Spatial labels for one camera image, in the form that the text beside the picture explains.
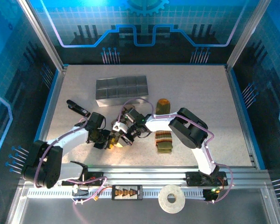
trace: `black marker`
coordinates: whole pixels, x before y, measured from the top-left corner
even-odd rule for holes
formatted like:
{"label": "black marker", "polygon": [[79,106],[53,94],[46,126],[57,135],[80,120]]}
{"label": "black marker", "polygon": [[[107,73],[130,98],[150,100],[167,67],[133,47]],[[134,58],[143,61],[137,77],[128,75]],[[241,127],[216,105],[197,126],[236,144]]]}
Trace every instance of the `black marker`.
{"label": "black marker", "polygon": [[78,104],[76,104],[75,102],[71,101],[70,99],[68,99],[66,101],[66,103],[68,104],[69,108],[72,111],[74,111],[74,112],[76,112],[76,113],[78,113],[78,114],[80,114],[80,115],[82,115],[84,117],[89,117],[90,116],[90,112],[88,112],[84,108],[80,107]]}

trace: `enclosure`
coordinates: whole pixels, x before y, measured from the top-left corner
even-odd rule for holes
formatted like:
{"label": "enclosure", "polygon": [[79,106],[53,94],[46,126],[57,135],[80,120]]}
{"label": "enclosure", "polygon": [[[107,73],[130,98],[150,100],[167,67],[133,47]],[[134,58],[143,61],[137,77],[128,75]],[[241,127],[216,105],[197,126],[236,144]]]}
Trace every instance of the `enclosure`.
{"label": "enclosure", "polygon": [[[67,100],[102,114],[112,130],[134,97],[154,106],[166,98],[170,113],[187,108],[207,124],[212,157],[232,169],[220,167],[233,179],[224,200],[193,200],[203,187],[184,178],[198,164],[173,132],[169,154],[153,133],[126,147],[80,144],[62,157],[104,172],[108,186],[143,186],[142,201],[106,193],[75,205],[71,188],[37,189],[22,179],[17,150],[81,119]],[[148,103],[132,104],[151,112]],[[156,200],[168,184],[186,198],[175,215]],[[0,1],[0,223],[190,220],[280,223],[280,0]]]}

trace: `glass panel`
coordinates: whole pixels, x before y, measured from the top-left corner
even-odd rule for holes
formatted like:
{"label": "glass panel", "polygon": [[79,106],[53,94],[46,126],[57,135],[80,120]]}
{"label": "glass panel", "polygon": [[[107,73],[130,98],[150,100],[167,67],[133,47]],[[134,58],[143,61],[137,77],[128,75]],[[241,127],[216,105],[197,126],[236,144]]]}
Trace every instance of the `glass panel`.
{"label": "glass panel", "polygon": [[234,71],[264,164],[280,179],[280,0],[270,3]]}
{"label": "glass panel", "polygon": [[0,1],[0,223],[21,176],[12,146],[33,142],[55,70],[17,1]]}
{"label": "glass panel", "polygon": [[30,0],[64,63],[226,63],[258,0]]}

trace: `tape roll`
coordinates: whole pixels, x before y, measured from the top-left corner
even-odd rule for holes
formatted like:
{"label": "tape roll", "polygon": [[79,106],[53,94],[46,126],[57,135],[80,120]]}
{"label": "tape roll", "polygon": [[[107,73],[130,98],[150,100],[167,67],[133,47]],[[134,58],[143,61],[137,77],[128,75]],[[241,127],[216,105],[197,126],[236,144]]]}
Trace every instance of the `tape roll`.
{"label": "tape roll", "polygon": [[[171,203],[168,201],[168,195],[173,195],[175,202]],[[166,185],[159,193],[159,204],[160,207],[170,214],[180,212],[185,206],[186,198],[183,191],[176,185]]]}

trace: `circuit board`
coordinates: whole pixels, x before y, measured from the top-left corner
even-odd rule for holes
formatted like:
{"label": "circuit board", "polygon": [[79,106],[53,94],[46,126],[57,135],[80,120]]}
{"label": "circuit board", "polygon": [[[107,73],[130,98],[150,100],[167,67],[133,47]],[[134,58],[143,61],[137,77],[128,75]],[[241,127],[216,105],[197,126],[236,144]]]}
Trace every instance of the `circuit board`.
{"label": "circuit board", "polygon": [[142,185],[113,185],[112,200],[142,200]]}

